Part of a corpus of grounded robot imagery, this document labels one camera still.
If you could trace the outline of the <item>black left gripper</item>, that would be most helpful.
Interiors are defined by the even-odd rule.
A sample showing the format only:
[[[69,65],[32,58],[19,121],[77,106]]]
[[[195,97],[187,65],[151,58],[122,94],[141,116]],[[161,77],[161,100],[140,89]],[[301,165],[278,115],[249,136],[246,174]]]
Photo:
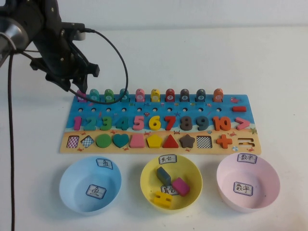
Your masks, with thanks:
[[[73,40],[83,40],[86,31],[83,23],[63,22],[56,0],[36,0],[43,15],[42,29],[33,42],[42,56],[48,75],[45,79],[64,91],[71,87],[70,80],[82,93],[88,89],[88,74],[97,77],[100,69],[90,63],[85,55],[73,44]]]

